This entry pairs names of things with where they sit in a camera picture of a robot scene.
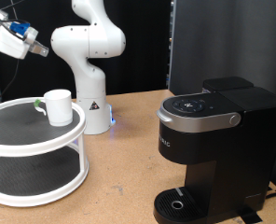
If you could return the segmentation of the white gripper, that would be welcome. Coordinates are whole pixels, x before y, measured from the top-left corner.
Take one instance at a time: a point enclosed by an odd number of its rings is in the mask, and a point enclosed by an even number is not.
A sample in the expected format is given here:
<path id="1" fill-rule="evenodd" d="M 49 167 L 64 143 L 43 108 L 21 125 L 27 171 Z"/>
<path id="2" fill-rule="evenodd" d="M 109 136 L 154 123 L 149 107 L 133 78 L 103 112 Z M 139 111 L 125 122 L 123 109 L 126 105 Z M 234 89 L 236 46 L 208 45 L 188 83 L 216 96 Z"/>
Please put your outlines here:
<path id="1" fill-rule="evenodd" d="M 31 46 L 26 42 L 26 36 L 19 33 L 19 26 L 26 32 L 28 26 L 18 21 L 9 21 L 6 12 L 0 10 L 0 52 L 16 59 L 24 59 L 27 51 L 48 56 L 48 48 L 35 41 Z"/>

